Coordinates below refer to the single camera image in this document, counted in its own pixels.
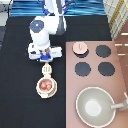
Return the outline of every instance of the bowl rim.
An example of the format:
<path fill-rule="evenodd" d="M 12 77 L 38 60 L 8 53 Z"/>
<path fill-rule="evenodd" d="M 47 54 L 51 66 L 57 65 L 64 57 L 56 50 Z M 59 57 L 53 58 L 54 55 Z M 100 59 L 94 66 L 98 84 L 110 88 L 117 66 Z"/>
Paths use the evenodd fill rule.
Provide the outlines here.
<path fill-rule="evenodd" d="M 79 113 L 79 110 L 78 110 L 78 100 L 79 100 L 80 96 L 81 96 L 85 91 L 90 90 L 90 89 L 97 89 L 97 90 L 101 90 L 101 91 L 105 92 L 105 93 L 110 97 L 111 101 L 112 101 L 113 104 L 114 104 L 114 100 L 113 100 L 112 96 L 111 96 L 107 91 L 105 91 L 104 89 L 102 89 L 102 88 L 100 88 L 100 87 L 87 87 L 87 88 L 83 89 L 83 90 L 78 94 L 78 96 L 77 96 L 77 99 L 76 99 L 76 111 L 77 111 L 77 114 L 78 114 L 79 118 L 80 118 L 85 124 L 87 124 L 88 126 L 91 126 L 91 127 L 94 127 L 94 128 L 106 127 L 106 126 L 108 126 L 108 125 L 114 120 L 115 114 L 116 114 L 116 109 L 114 109 L 114 111 L 113 111 L 113 116 L 111 117 L 110 121 L 107 122 L 106 124 L 100 125 L 100 126 L 95 126 L 95 125 L 89 124 L 87 121 L 85 121 L 85 120 L 82 118 L 82 116 L 81 116 L 80 113 Z"/>

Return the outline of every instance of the black tabletop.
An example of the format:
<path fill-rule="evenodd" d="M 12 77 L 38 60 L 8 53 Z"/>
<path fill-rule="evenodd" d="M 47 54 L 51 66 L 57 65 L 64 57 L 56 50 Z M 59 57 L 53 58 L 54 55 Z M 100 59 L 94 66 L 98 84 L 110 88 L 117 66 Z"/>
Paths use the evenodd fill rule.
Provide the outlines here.
<path fill-rule="evenodd" d="M 11 17 L 0 51 L 0 127 L 66 128 L 66 41 L 110 41 L 107 16 L 66 17 L 67 31 L 50 36 L 51 45 L 61 46 L 63 56 L 51 63 L 58 91 L 41 99 L 36 83 L 43 76 L 43 64 L 25 57 L 30 39 L 29 24 L 34 17 Z"/>

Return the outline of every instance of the white bowl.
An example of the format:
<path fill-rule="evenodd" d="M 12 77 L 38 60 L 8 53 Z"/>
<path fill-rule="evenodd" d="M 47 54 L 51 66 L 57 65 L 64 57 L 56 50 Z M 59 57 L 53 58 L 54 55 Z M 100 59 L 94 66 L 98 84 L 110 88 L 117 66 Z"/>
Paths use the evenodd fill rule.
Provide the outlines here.
<path fill-rule="evenodd" d="M 108 126 L 114 119 L 116 110 L 111 109 L 113 98 L 99 87 L 82 90 L 76 100 L 76 110 L 80 119 L 94 128 Z"/>

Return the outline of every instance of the black burner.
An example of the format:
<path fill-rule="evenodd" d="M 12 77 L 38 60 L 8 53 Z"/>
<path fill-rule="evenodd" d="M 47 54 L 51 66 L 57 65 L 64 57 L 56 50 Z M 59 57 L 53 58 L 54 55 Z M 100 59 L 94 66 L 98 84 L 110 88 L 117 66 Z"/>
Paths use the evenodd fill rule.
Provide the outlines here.
<path fill-rule="evenodd" d="M 75 54 L 77 57 L 79 57 L 79 58 L 84 58 L 84 57 L 86 57 L 86 56 L 89 54 L 89 50 L 87 50 L 84 54 L 77 54 L 77 53 L 75 53 L 75 52 L 74 52 L 74 54 Z"/>
<path fill-rule="evenodd" d="M 100 57 L 108 57 L 111 54 L 111 49 L 106 45 L 99 45 L 96 48 L 96 54 Z"/>
<path fill-rule="evenodd" d="M 79 76 L 87 76 L 91 71 L 89 64 L 86 62 L 79 62 L 75 66 L 75 72 Z"/>
<path fill-rule="evenodd" d="M 100 63 L 98 70 L 103 76 L 112 76 L 115 72 L 114 66 L 109 62 Z"/>

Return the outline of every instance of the pink stovetop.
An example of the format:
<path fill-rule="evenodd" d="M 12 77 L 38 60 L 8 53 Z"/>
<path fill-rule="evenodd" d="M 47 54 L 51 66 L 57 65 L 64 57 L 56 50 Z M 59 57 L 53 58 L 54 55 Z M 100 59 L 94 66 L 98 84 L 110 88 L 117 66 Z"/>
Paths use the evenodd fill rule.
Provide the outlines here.
<path fill-rule="evenodd" d="M 72 46 L 75 42 L 66 42 L 66 128 L 90 128 L 78 117 L 75 102 L 77 95 L 81 90 L 89 86 L 97 86 L 106 90 L 113 97 L 115 103 L 125 99 L 124 92 L 126 87 L 122 76 L 122 71 L 117 55 L 114 41 L 84 41 L 89 49 L 89 54 L 85 58 L 77 57 Z M 111 48 L 111 55 L 101 58 L 96 54 L 98 45 L 107 45 Z M 98 71 L 98 65 L 101 62 L 110 62 L 115 67 L 115 73 L 112 76 L 103 76 Z M 78 62 L 86 62 L 91 67 L 88 76 L 81 77 L 75 73 L 75 65 Z M 106 128 L 128 128 L 128 111 L 116 112 L 114 121 Z"/>

